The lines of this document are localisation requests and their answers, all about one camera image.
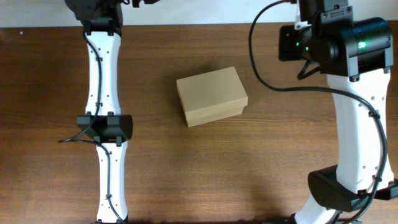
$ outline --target brown tabletop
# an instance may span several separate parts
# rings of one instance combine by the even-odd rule
[[[260,24],[254,34],[264,78],[278,86],[326,86],[320,74],[297,81],[304,62],[278,61],[280,26]],[[398,65],[398,22],[391,26]],[[287,217],[310,195],[308,173],[338,163],[331,95],[262,86],[250,66],[248,31],[248,24],[124,27],[118,92],[122,112],[134,118],[125,165],[130,220]],[[176,80],[231,66],[249,97],[243,115],[188,129]],[[398,174],[397,71],[387,133]],[[80,27],[0,29],[0,223],[95,221],[95,147],[57,143],[78,131],[87,98]],[[397,211],[398,200],[374,201],[362,220],[397,223]]]

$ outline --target white background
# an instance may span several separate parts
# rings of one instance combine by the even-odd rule
[[[252,22],[276,0],[160,0],[140,9],[123,5],[124,25],[233,24]],[[351,0],[356,20],[369,17],[398,19],[398,0]],[[292,22],[289,3],[266,12],[260,22]],[[63,0],[0,0],[0,27],[80,26]]]

